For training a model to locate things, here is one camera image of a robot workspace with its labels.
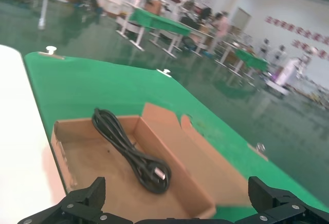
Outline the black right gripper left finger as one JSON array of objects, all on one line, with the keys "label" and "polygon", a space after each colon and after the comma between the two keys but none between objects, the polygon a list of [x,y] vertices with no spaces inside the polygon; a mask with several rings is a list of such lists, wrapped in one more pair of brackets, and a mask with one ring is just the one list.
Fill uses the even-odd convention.
[{"label": "black right gripper left finger", "polygon": [[106,197],[106,181],[97,177],[87,188],[71,191],[58,204],[19,223],[132,223],[132,221],[102,211]]}]

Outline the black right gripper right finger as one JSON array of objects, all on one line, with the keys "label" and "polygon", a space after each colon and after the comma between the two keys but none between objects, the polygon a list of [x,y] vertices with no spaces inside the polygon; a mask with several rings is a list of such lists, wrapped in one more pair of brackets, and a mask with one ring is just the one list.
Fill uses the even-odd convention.
[{"label": "black right gripper right finger", "polygon": [[309,206],[288,190],[268,186],[256,176],[248,179],[248,196],[257,213],[237,220],[238,224],[328,224],[327,212]]}]

